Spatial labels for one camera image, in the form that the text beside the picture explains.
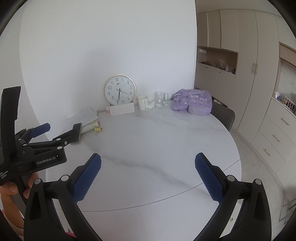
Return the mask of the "white paper stack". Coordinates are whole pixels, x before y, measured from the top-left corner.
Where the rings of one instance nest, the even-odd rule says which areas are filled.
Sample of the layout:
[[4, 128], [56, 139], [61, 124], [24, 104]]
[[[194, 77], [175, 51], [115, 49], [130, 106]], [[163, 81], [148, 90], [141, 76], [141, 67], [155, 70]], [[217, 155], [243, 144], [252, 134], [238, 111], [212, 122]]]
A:
[[77, 123], [82, 124], [81, 134], [93, 131], [95, 128], [100, 127], [98, 116], [93, 112], [93, 110], [90, 107], [85, 108], [79, 114], [67, 119], [62, 132], [67, 132], [71, 130], [73, 126]]

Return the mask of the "yellow binder clip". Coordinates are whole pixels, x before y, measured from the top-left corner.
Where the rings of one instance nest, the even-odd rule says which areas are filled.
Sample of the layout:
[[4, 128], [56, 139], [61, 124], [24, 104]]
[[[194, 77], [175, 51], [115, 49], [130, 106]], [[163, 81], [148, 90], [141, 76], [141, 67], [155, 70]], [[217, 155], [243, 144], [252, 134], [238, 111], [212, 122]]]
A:
[[95, 131], [95, 135], [97, 136], [102, 131], [102, 128], [101, 127], [95, 127], [94, 131]]

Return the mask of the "white rectangular box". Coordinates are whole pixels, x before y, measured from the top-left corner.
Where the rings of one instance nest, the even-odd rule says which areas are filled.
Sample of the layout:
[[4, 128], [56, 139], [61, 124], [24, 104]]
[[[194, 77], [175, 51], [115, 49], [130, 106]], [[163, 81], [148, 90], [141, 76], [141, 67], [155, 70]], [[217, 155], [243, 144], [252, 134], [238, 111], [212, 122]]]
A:
[[134, 113], [134, 103], [127, 103], [121, 105], [113, 105], [109, 107], [111, 116], [122, 115], [127, 113]]

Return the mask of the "beige drawer cabinet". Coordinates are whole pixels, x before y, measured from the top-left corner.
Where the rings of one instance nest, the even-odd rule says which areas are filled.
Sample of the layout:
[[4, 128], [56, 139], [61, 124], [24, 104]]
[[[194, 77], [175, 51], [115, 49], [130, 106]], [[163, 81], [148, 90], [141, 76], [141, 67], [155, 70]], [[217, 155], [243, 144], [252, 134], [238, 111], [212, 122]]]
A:
[[295, 49], [280, 43], [273, 96], [251, 142], [280, 180], [295, 176]]

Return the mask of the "white mug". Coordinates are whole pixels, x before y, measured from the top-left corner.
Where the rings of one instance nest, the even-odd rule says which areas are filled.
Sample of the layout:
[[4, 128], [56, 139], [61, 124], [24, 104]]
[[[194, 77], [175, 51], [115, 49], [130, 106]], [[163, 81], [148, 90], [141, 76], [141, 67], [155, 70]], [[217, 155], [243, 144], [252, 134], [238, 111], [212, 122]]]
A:
[[148, 108], [148, 96], [147, 95], [139, 95], [137, 96], [138, 107], [140, 110], [146, 110]]

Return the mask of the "dark grey chair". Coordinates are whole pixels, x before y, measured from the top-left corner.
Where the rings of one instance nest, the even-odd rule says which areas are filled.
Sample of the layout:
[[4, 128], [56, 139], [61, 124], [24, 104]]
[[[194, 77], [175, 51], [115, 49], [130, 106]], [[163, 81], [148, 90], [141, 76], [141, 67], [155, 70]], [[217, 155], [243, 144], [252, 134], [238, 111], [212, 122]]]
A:
[[217, 118], [225, 126], [225, 128], [227, 128], [228, 131], [231, 130], [235, 120], [235, 113], [232, 109], [229, 109], [212, 99], [211, 114], [215, 116], [215, 118]]

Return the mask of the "clear glass mug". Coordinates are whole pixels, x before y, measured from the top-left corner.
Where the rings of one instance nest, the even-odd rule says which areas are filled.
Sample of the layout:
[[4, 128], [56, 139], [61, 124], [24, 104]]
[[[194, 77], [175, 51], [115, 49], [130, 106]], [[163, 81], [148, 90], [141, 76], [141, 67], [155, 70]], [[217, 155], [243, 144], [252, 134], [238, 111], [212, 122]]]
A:
[[154, 94], [155, 97], [155, 107], [156, 108], [163, 108], [165, 105], [168, 104], [169, 94], [163, 91], [157, 91]]

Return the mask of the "purple backpack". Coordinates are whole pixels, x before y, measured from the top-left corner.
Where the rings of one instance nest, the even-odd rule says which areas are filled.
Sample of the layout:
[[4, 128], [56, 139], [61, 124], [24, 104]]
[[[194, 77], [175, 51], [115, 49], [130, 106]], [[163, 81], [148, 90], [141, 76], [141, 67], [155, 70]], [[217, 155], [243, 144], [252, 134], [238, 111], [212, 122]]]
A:
[[173, 95], [172, 110], [204, 116], [211, 113], [212, 105], [212, 96], [208, 91], [181, 89]]

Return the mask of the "tall beige wardrobe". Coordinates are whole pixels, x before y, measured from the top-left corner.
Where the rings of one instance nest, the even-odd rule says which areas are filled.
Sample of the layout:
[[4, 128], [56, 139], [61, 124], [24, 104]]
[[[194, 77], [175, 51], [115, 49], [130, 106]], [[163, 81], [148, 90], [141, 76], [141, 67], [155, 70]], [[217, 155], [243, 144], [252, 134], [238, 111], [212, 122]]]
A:
[[195, 85], [232, 109], [233, 124], [251, 142], [272, 96], [279, 59], [276, 17], [220, 9], [197, 14]]

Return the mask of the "round white wall clock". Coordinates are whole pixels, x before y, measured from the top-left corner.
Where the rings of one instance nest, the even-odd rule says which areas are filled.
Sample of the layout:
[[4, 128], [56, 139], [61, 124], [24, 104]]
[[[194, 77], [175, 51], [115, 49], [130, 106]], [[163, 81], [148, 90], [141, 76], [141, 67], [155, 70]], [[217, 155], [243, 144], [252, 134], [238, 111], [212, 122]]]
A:
[[110, 105], [132, 103], [136, 92], [135, 82], [121, 74], [109, 78], [104, 87], [104, 95]]

